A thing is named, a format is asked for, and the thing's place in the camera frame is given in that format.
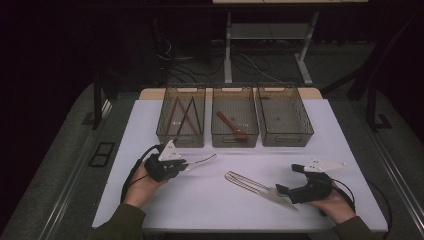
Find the person's hand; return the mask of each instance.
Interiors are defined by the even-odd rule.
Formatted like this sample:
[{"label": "person's hand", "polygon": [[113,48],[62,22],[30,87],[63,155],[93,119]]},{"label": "person's hand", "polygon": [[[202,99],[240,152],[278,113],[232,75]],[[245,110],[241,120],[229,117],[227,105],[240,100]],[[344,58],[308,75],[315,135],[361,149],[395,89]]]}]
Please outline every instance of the person's hand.
[{"label": "person's hand", "polygon": [[156,190],[166,182],[156,182],[150,178],[144,168],[143,162],[131,179],[131,183],[133,184],[128,188],[123,203],[141,208],[155,194]]},{"label": "person's hand", "polygon": [[308,202],[307,204],[324,211],[327,216],[336,224],[343,223],[356,216],[355,212],[346,202],[342,195],[333,190],[325,199]]}]

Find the sleeve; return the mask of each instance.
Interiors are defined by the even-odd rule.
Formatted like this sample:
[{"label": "sleeve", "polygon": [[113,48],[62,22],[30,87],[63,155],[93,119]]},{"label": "sleeve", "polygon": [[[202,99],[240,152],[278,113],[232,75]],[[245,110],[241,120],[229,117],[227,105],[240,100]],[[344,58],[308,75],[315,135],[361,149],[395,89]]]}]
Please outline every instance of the sleeve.
[{"label": "sleeve", "polygon": [[381,240],[382,238],[375,235],[368,226],[358,216],[347,220],[342,224],[338,224],[333,231],[341,240]]},{"label": "sleeve", "polygon": [[112,218],[94,231],[93,240],[139,240],[146,213],[128,204],[121,204]]}]

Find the metal tongs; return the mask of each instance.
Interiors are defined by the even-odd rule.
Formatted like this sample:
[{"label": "metal tongs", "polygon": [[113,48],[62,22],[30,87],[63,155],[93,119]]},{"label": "metal tongs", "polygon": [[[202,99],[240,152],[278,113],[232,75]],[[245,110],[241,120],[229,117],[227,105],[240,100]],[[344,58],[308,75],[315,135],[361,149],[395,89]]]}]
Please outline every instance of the metal tongs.
[{"label": "metal tongs", "polygon": [[[291,204],[288,200],[284,199],[283,198],[284,195],[279,194],[276,188],[266,187],[266,186],[264,186],[264,185],[262,185],[258,182],[255,182],[251,179],[248,179],[246,177],[243,177],[243,176],[241,176],[241,175],[239,175],[235,172],[231,172],[231,171],[229,171],[228,173],[225,174],[225,178],[228,181],[230,181],[230,182],[232,182],[232,183],[234,183],[234,184],[236,184],[236,185],[238,185],[242,188],[245,188],[245,189],[247,189],[251,192],[254,192],[254,193],[258,194],[259,196],[262,196],[262,197],[264,197],[264,198],[266,198],[266,199],[268,199],[272,202],[278,203],[278,204],[280,204],[280,205],[282,205],[282,206],[284,206],[284,207],[286,207],[290,210],[293,210],[295,212],[299,211],[295,206],[293,206],[293,204]],[[252,185],[255,185],[257,187],[265,189],[265,191],[261,191],[257,188],[254,188],[247,183],[250,183]]]}]

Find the white tabletop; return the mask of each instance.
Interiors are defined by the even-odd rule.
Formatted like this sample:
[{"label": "white tabletop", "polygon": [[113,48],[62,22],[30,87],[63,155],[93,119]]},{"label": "white tabletop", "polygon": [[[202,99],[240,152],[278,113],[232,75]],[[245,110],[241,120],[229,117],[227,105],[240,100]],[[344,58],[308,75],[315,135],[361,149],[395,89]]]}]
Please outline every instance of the white tabletop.
[{"label": "white tabletop", "polygon": [[[205,147],[180,148],[187,161],[197,161],[216,153],[208,164],[171,179],[161,187],[143,210],[146,231],[179,232],[316,232],[333,223],[306,204],[296,204],[292,212],[252,192],[228,182],[224,175],[234,171],[264,185],[275,183],[289,188],[306,184],[303,174],[291,171],[291,164],[306,165],[312,157],[346,163],[347,167],[327,174],[347,184],[356,200],[357,214],[373,231],[387,231],[387,224],[352,153],[327,100],[304,100],[315,134],[304,148],[262,146],[255,148],[213,148],[211,144],[211,100],[206,101]],[[130,169],[151,146],[161,100],[136,101],[106,184],[93,227],[108,221],[119,205],[123,183]]]}]

